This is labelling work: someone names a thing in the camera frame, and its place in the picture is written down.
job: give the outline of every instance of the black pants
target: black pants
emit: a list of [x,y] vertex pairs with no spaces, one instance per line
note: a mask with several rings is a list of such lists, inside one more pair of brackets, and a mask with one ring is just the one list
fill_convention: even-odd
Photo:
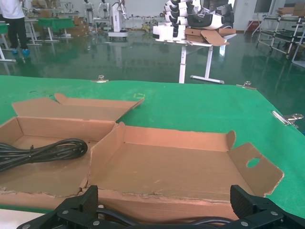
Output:
[[18,47],[18,38],[20,40],[20,46],[22,49],[27,49],[27,34],[25,30],[24,18],[18,19],[5,19],[5,22],[9,25],[9,40],[11,43],[12,49],[17,49]]

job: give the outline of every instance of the green mat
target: green mat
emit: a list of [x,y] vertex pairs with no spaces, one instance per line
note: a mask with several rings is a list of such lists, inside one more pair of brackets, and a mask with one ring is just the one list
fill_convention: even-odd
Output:
[[39,18],[37,24],[44,27],[51,27],[54,31],[74,27],[71,18]]
[[8,25],[7,24],[0,24],[0,34],[8,33]]
[[0,123],[15,115],[11,103],[56,93],[78,98],[145,101],[120,121],[127,125],[227,133],[235,146],[252,142],[285,173],[268,196],[286,211],[305,218],[305,137],[271,115],[275,110],[258,91],[233,85],[43,79],[0,76]]

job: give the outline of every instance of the metal binder clip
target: metal binder clip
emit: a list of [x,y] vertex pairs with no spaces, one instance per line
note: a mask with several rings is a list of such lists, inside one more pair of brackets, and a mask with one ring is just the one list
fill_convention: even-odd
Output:
[[236,85],[236,86],[239,86],[239,87],[243,87],[243,88],[247,88],[247,89],[252,89],[252,90],[256,90],[256,88],[254,87],[251,87],[251,82],[250,81],[246,81],[243,85]]
[[277,119],[279,119],[284,125],[293,125],[295,128],[299,128],[295,125],[296,120],[303,119],[304,116],[301,114],[293,114],[293,115],[286,115],[282,116],[276,111],[271,112]]
[[109,81],[109,80],[105,80],[104,78],[105,78],[104,75],[99,75],[99,78],[97,80],[92,80],[92,82],[95,82],[95,83],[106,83],[106,82]]

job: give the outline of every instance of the power cord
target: power cord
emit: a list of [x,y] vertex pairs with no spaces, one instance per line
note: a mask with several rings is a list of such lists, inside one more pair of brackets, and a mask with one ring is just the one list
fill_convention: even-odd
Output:
[[[135,226],[135,225],[140,225],[140,223],[136,222],[135,220],[131,219],[128,216],[123,215],[122,213],[111,210],[111,209],[106,209],[106,208],[97,208],[96,210],[97,214],[104,214],[107,216],[111,216],[113,218],[118,219],[119,221],[123,222],[127,226]],[[217,226],[212,226],[209,225],[210,223],[221,223],[221,224],[228,224],[233,222],[231,219],[223,218],[223,217],[202,217],[199,220],[187,223],[191,225],[204,225],[206,229],[216,229]]]
[[28,163],[51,162],[79,158],[88,150],[87,144],[76,138],[34,149],[18,149],[0,143],[0,172]]

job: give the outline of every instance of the shiny floor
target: shiny floor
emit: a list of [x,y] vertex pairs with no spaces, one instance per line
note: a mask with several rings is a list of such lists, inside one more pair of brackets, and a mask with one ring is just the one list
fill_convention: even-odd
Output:
[[[251,81],[283,114],[305,115],[305,68],[292,64],[277,51],[269,53],[267,46],[255,48],[255,37],[238,34],[229,42],[225,49],[214,48],[211,78],[234,85]],[[133,32],[126,42],[109,42],[107,34],[95,34],[31,46],[30,50],[28,59],[0,62],[0,74],[87,80],[104,75],[108,80],[169,83],[179,80],[181,45],[156,42],[149,33]],[[187,56],[186,83],[207,83],[189,78],[192,74],[204,76],[207,53],[204,47]],[[5,55],[13,58],[9,52]],[[305,132],[305,121],[298,125]]]

